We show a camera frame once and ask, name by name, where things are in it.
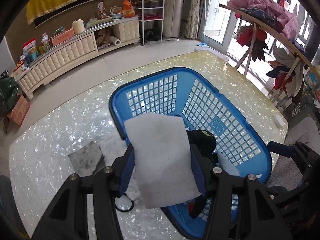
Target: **mop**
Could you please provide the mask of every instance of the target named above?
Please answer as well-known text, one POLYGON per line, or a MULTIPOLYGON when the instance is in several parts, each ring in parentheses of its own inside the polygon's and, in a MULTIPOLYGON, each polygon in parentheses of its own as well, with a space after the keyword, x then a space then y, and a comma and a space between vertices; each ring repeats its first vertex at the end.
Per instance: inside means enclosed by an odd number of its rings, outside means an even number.
POLYGON ((203 39, 202 42, 197 44, 199 47, 207 47, 208 44, 204 42, 204 29, 205 29, 205 22, 206 22, 206 13, 207 13, 207 3, 206 0, 204 0, 204 26, 203 26, 203 39))

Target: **embossed logo on basket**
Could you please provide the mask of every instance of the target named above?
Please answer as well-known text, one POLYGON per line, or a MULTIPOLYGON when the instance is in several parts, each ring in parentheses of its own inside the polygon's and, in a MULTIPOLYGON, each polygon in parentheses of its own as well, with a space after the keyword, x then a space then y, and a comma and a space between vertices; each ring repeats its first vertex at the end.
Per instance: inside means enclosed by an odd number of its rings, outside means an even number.
POLYGON ((215 116, 212 119, 211 126, 216 135, 220 136, 227 129, 224 123, 219 119, 219 117, 215 116))

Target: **patterned curtain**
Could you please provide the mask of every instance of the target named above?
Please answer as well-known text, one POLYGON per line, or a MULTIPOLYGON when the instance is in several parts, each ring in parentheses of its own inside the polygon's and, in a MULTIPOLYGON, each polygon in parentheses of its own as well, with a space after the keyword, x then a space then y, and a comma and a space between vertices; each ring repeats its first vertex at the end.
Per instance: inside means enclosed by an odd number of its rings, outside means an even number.
POLYGON ((186 38, 196 39, 198 36, 200 16, 200 0, 191 0, 190 11, 187 19, 186 38))

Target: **gold fringe trim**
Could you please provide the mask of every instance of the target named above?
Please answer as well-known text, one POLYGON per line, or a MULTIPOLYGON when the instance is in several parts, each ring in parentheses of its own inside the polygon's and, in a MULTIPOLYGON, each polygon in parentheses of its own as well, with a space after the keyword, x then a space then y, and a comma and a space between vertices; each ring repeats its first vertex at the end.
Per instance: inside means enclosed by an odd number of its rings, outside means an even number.
POLYGON ((33 21, 34 21, 35 19, 37 19, 37 18, 39 18, 39 17, 41 17, 41 16, 43 16, 43 15, 46 15, 46 14, 48 14, 48 13, 51 13, 51 12, 53 12, 53 11, 55 11, 55 10, 58 10, 58 9, 66 6, 66 5, 68 5, 68 4, 70 4, 70 3, 75 2, 75 1, 78 1, 78 0, 69 0, 69 1, 67 1, 67 2, 65 2, 65 3, 63 3, 63 4, 60 4, 60 5, 56 6, 56 7, 54 7, 54 8, 51 8, 51 9, 49 9, 49 10, 47 10, 47 11, 44 11, 44 12, 42 12, 42 13, 37 14, 37 15, 34 16, 31 20, 28 21, 28 25, 30 25, 31 23, 33 23, 33 21))

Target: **glass door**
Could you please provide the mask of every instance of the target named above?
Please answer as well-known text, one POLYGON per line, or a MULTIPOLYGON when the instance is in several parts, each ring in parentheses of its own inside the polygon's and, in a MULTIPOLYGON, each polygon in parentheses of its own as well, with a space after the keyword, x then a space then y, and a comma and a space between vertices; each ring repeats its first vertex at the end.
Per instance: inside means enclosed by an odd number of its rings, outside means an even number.
POLYGON ((229 0, 206 0, 206 23, 204 25, 204 10, 201 18, 199 37, 204 42, 221 52, 227 52, 237 20, 230 10, 219 7, 227 5, 229 0))

